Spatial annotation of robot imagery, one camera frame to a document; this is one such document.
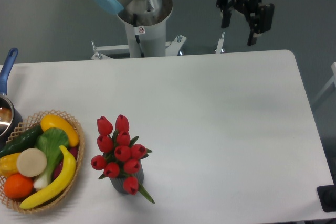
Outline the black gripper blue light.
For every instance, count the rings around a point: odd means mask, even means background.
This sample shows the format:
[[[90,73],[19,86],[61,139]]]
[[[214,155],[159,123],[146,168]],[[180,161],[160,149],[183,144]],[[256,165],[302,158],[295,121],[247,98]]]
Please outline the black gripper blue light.
[[[262,0],[216,0],[216,7],[222,14],[221,28],[227,28],[230,25],[232,9],[238,11],[245,16],[250,26],[247,45],[254,45],[259,35],[271,29],[275,11],[273,3],[259,4],[261,2]]]

